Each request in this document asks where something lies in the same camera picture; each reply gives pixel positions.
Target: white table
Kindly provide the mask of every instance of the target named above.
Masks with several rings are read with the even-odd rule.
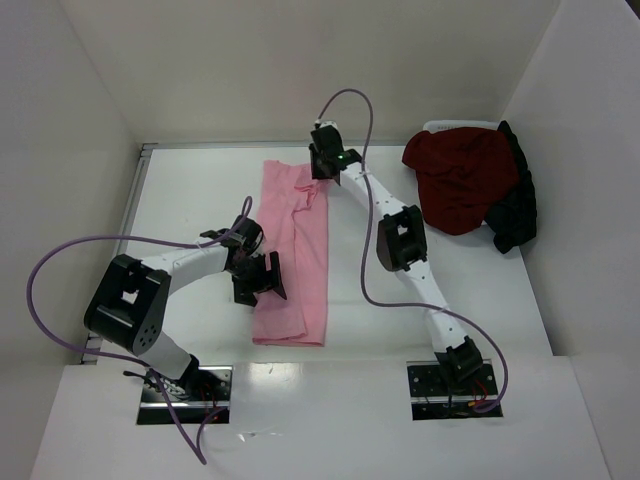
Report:
[[[394,196],[414,203],[415,178],[400,163],[401,151],[375,147],[370,165]],[[245,195],[259,199],[266,158],[302,163],[307,153],[283,147],[154,150],[134,195],[132,233],[186,242],[228,226]],[[500,255],[487,228],[456,238],[427,231],[443,293],[494,336],[511,382],[504,418],[414,422],[406,361],[432,359],[422,314],[376,309],[362,300],[365,215],[339,188],[330,193],[329,225],[324,348],[253,345],[250,309],[232,303],[224,274],[170,299],[167,331],[203,363],[234,364],[230,423],[205,431],[208,466],[198,463],[175,427],[136,426],[139,381],[122,376],[121,362],[101,359],[94,367],[65,369],[32,480],[609,478],[571,364],[551,355],[518,250]],[[160,250],[127,248],[134,256]],[[377,298],[409,298],[375,256],[368,281]],[[479,346],[494,355],[484,342]],[[500,368],[496,379],[501,384]],[[186,428],[193,438],[197,427]]]
[[[400,158],[402,147],[372,147],[368,163],[389,191],[419,204],[414,172]],[[229,226],[246,195],[260,203],[262,163],[309,161],[306,147],[154,149],[132,214],[131,233],[191,242],[200,232]],[[329,193],[329,320],[324,348],[256,346],[251,309],[232,302],[226,274],[205,278],[174,294],[164,329],[203,364],[395,358],[431,360],[433,353],[419,309],[379,309],[360,292],[359,264],[366,212],[339,186]],[[486,226],[460,237],[427,229],[429,260],[450,307],[477,321],[505,352],[551,355],[519,249],[501,255]],[[367,282],[374,298],[412,297],[378,263],[374,246]],[[163,247],[130,244],[134,257]],[[494,352],[469,330],[485,357]],[[107,345],[110,351],[117,350]]]

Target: pile of clothes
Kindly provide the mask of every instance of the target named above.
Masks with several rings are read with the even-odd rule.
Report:
[[[451,235],[486,222],[501,253],[536,236],[536,195],[527,160],[505,121],[497,130],[420,132],[402,162],[416,171],[425,221]]]

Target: gray wall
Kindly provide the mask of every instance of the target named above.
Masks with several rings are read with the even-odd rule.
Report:
[[[0,65],[0,476],[21,480],[70,361],[30,320],[27,276],[57,244],[118,230],[137,147],[57,2],[0,1]],[[83,340],[112,248],[76,248],[43,271],[36,303],[58,334]]]
[[[358,87],[374,136],[497,119],[558,0],[61,0],[138,141],[307,140]],[[363,138],[366,107],[331,116]]]
[[[563,0],[505,118],[537,187],[523,249],[556,353],[573,365],[615,480],[640,478],[640,20]]]

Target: pink cloth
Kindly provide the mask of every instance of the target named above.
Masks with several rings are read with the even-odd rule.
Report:
[[[327,182],[313,180],[311,167],[264,162],[257,221],[264,251],[280,255],[283,300],[258,295],[253,342],[264,345],[323,346],[329,281]]]

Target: white panel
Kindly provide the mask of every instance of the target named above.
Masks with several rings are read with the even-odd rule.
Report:
[[[28,478],[69,355],[37,330],[25,284],[71,238],[115,233],[135,170],[133,138],[57,2],[0,1],[0,465]],[[42,271],[36,306],[83,343],[82,311],[112,244]]]
[[[301,140],[362,88],[377,139],[497,120],[558,0],[61,0],[139,141]],[[363,138],[365,107],[333,111]]]
[[[415,173],[401,163],[402,151],[401,147],[373,147],[368,165],[396,198],[417,204]],[[304,147],[154,150],[132,233],[189,242],[205,230],[228,227],[246,195],[254,198],[255,218],[266,159],[300,164],[309,161],[309,152]],[[252,309],[233,303],[226,273],[204,278],[172,295],[164,329],[204,364],[432,359],[424,312],[377,308],[362,297],[359,269],[366,219],[366,211],[351,195],[337,185],[331,187],[329,321],[324,348],[254,345]],[[481,324],[505,350],[551,355],[519,250],[501,255],[492,238],[488,227],[460,237],[429,228],[428,255],[436,281],[451,308]],[[163,250],[130,244],[127,252],[144,257]],[[416,300],[394,274],[382,268],[374,247],[369,258],[367,282],[374,298]],[[468,331],[484,355],[494,357],[484,339]]]
[[[527,269],[618,480],[640,478],[640,21],[566,0],[507,108],[538,194]]]
[[[608,479],[569,361],[510,361],[505,418],[419,422],[404,362],[236,365],[204,467],[174,426],[135,425],[122,363],[67,367],[32,480]]]

